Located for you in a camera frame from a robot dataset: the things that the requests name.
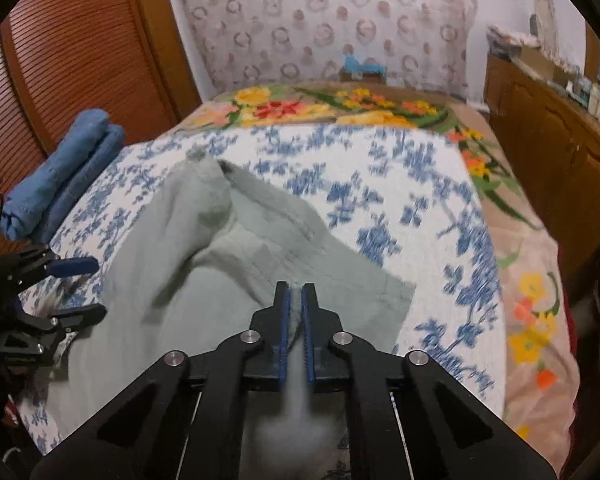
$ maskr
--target silver bolt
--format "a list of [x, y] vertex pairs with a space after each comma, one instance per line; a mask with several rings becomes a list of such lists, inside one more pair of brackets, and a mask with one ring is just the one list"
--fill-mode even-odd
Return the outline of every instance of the silver bolt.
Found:
[[422, 350], [414, 350], [409, 354], [409, 361], [416, 366], [422, 366], [429, 362], [429, 356]]
[[240, 334], [240, 339], [243, 343], [253, 344], [260, 341], [260, 332], [255, 330], [245, 330]]
[[178, 352], [177, 350], [171, 350], [171, 352], [167, 352], [164, 355], [164, 362], [169, 366], [181, 365], [183, 361], [184, 354], [182, 352]]
[[348, 345], [353, 341], [353, 336], [349, 332], [336, 332], [333, 334], [333, 342], [336, 345]]

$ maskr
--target floral blanket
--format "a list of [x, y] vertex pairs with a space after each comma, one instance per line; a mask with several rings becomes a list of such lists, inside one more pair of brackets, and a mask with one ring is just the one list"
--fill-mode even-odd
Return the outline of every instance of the floral blanket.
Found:
[[[280, 126], [289, 123], [317, 124]], [[123, 150], [51, 243], [64, 257], [94, 254], [101, 272], [46, 280], [21, 296], [24, 307], [43, 314], [96, 301], [116, 248], [190, 149], [243, 164], [304, 197], [344, 243], [415, 281], [413, 317], [395, 350], [426, 349], [560, 470], [578, 370], [557, 247], [487, 123], [446, 97], [341, 84], [219, 96], [156, 141]], [[430, 281], [418, 274], [419, 258], [430, 259], [423, 269], [438, 269]], [[44, 452], [59, 435], [43, 398], [26, 396], [19, 408]], [[317, 478], [348, 478], [345, 444]]]
[[[446, 96], [375, 84], [253, 87], [203, 105], [183, 128], [267, 126], [307, 121], [426, 128], [458, 146], [493, 241], [506, 314], [504, 421], [559, 473], [570, 451], [569, 429], [580, 378], [571, 354], [558, 269], [558, 247], [526, 199], [480, 114]], [[370, 171], [382, 173], [394, 153], [373, 146]], [[413, 200], [405, 218], [420, 222]], [[460, 280], [449, 267], [449, 283]]]

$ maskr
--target gray cloth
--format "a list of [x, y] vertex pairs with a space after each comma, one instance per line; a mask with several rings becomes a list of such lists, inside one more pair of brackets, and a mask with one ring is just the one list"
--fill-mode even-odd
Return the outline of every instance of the gray cloth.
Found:
[[[120, 247], [104, 283], [107, 317], [73, 343], [68, 380], [49, 384], [47, 410], [61, 434], [165, 352], [199, 354], [246, 329], [256, 310], [271, 305], [279, 280], [315, 283], [320, 306], [383, 351], [394, 345], [414, 291], [331, 236], [302, 199], [227, 162], [185, 161]], [[333, 425], [340, 399], [325, 397], [316, 406], [303, 367], [295, 344], [288, 387], [274, 409], [282, 421], [272, 420], [276, 403], [269, 397], [250, 400], [250, 409], [264, 404], [268, 413], [249, 415], [243, 469], [253, 474], [242, 478], [294, 478], [325, 439], [334, 447], [342, 436]], [[310, 436], [294, 436], [302, 427]]]

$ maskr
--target triangular cutout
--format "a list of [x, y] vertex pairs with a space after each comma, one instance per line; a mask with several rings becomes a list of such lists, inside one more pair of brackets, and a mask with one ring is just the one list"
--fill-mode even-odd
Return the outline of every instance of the triangular cutout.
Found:
[[158, 387], [148, 384], [133, 399], [109, 417], [98, 430], [98, 439], [120, 447], [131, 447], [138, 439], [146, 416], [154, 405]]
[[436, 399], [459, 449], [487, 440], [493, 431], [444, 384], [435, 386]]

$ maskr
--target patterned curtain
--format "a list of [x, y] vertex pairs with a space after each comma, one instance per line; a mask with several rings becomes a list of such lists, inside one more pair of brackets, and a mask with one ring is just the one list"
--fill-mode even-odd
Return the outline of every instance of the patterned curtain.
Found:
[[337, 80], [346, 54], [387, 65], [389, 83], [466, 94], [478, 0], [183, 0], [219, 92]]

